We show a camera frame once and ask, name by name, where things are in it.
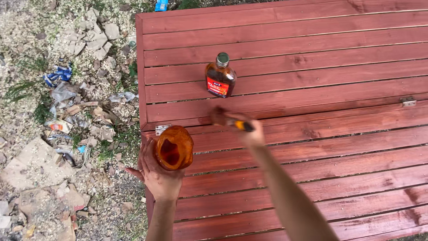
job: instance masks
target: bottle cap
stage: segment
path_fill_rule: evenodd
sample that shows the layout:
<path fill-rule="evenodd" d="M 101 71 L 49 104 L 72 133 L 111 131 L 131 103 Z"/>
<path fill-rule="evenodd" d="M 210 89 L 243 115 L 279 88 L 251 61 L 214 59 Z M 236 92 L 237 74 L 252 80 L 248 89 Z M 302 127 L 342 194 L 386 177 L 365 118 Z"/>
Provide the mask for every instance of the bottle cap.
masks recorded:
<path fill-rule="evenodd" d="M 229 55 L 227 53 L 219 53 L 217 55 L 217 65 L 220 67 L 227 67 L 229 64 Z"/>

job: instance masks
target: glass bottle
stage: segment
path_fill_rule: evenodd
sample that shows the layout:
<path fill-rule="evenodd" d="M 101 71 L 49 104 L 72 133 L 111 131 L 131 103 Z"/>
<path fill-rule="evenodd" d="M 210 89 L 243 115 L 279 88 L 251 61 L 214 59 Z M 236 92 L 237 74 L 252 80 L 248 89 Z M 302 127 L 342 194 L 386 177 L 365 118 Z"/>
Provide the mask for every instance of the glass bottle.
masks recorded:
<path fill-rule="evenodd" d="M 235 87 L 236 78 L 235 71 L 229 67 L 229 55 L 227 53 L 219 53 L 216 62 L 209 63 L 205 67 L 207 90 L 217 97 L 229 97 L 233 87 Z"/>
<path fill-rule="evenodd" d="M 172 171 L 188 167 L 193 162 L 193 139 L 182 126 L 171 126 L 159 136 L 156 144 L 159 164 Z"/>

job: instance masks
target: red label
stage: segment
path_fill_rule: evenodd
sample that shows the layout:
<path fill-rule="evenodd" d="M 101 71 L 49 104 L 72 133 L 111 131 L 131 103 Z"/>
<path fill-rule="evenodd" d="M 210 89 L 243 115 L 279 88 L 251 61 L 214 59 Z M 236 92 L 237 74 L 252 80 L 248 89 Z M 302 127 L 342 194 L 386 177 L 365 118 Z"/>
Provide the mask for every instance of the red label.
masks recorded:
<path fill-rule="evenodd" d="M 219 83 L 212 80 L 210 77 L 207 77 L 207 88 L 215 93 L 226 95 L 227 90 L 229 89 L 228 84 Z"/>

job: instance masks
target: finger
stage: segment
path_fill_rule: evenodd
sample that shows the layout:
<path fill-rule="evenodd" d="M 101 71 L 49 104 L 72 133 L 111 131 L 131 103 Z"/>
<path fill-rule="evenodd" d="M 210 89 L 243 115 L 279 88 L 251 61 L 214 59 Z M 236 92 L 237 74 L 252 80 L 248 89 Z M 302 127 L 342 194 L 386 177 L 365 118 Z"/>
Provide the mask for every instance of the finger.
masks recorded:
<path fill-rule="evenodd" d="M 144 176 L 142 175 L 142 173 L 139 170 L 135 170 L 134 168 L 131 167 L 127 167 L 125 168 L 125 171 L 127 173 L 130 173 L 134 176 L 136 176 L 137 178 L 139 178 L 142 182 L 144 182 Z"/>
<path fill-rule="evenodd" d="M 148 140 L 146 140 L 144 142 L 141 141 L 140 152 L 138 155 L 138 169 L 139 170 L 143 170 L 142 162 L 144 161 L 144 155 L 146 154 L 147 146 L 148 146 Z"/>
<path fill-rule="evenodd" d="M 143 153 L 141 156 L 141 165 L 143 166 L 144 175 L 148 175 L 150 172 L 150 168 L 147 164 L 147 155 L 149 154 L 150 150 L 154 148 L 154 142 L 155 141 L 153 140 L 153 138 L 150 137 L 149 139 L 147 139 L 147 144 L 143 149 Z"/>
<path fill-rule="evenodd" d="M 144 160 L 146 161 L 146 165 L 149 171 L 158 170 L 160 167 L 155 155 L 155 145 L 156 145 L 156 141 L 151 140 L 147 146 L 146 155 L 144 156 Z"/>

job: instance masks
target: dirt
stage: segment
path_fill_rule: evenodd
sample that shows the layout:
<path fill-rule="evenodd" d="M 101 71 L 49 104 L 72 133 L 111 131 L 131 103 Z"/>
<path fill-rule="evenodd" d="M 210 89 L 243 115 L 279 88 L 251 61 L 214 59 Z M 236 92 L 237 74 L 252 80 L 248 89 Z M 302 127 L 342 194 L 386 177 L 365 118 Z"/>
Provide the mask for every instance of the dirt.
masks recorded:
<path fill-rule="evenodd" d="M 268 1 L 201 0 L 199 5 L 210 7 Z M 179 1 L 170 1 L 171 9 L 176 9 L 179 4 Z M 108 101 L 111 94 L 125 91 L 137 94 L 137 78 L 130 75 L 129 68 L 132 62 L 136 62 L 135 49 L 130 47 L 126 56 L 121 50 L 135 40 L 135 14 L 153 11 L 154 5 L 154 0 L 0 0 L 0 171 L 36 137 L 42 137 L 54 148 L 70 150 L 79 168 L 76 168 L 77 174 L 67 181 L 73 183 L 78 192 L 91 196 L 88 207 L 84 209 L 89 211 L 88 215 L 77 217 L 76 238 L 79 241 L 99 241 L 106 237 L 111 237 L 112 241 L 145 239 L 144 185 L 124 172 L 125 166 L 135 167 L 137 162 L 140 144 L 138 98 L 126 103 L 103 104 L 104 108 L 118 116 L 121 124 L 113 125 L 100 119 L 94 114 L 96 106 L 90 106 L 74 115 L 88 126 L 74 125 L 71 132 L 65 134 L 35 122 L 36 108 L 44 103 L 42 97 L 49 96 L 54 89 L 45 84 L 42 76 L 53 72 L 53 65 L 67 66 L 71 61 L 73 74 L 70 83 L 77 86 L 87 83 L 89 89 L 94 87 L 93 90 L 81 90 L 77 97 L 71 98 L 75 104 L 81 101 Z M 80 22 L 85 20 L 85 13 L 91 8 L 100 12 L 98 25 L 102 30 L 108 23 L 119 27 L 120 37 L 109 41 L 112 46 L 107 54 L 115 59 L 116 66 L 105 58 L 97 62 L 99 66 L 94 69 L 95 51 L 87 46 L 77 56 L 68 51 L 69 41 L 64 39 L 67 31 L 78 32 Z M 28 65 L 20 67 L 29 57 L 41 58 L 46 63 L 42 69 Z M 120 80 L 117 79 L 119 73 L 122 75 Z M 10 102 L 7 91 L 17 83 L 31 81 L 36 84 L 20 92 L 20 96 L 25 98 Z M 66 109 L 58 107 L 58 116 L 64 115 Z M 115 130 L 113 142 L 98 140 L 91 149 L 89 160 L 83 163 L 83 154 L 75 147 L 82 146 L 79 145 L 81 139 L 94 137 L 90 127 L 101 128 L 105 125 L 113 126 Z M 19 193 L 7 180 L 0 180 L 0 200 L 14 202 Z M 125 212 L 122 209 L 124 206 L 128 207 Z M 65 229 L 58 219 L 63 208 L 54 193 L 47 196 L 36 211 L 38 215 L 31 221 L 36 229 L 30 240 L 57 240 Z M 30 225 L 20 216 L 17 204 L 10 215 L 12 226 L 0 230 L 0 241 L 22 240 L 29 229 Z M 24 226 L 22 230 L 19 230 L 20 225 Z M 427 240 L 427 235 L 398 240 Z"/>

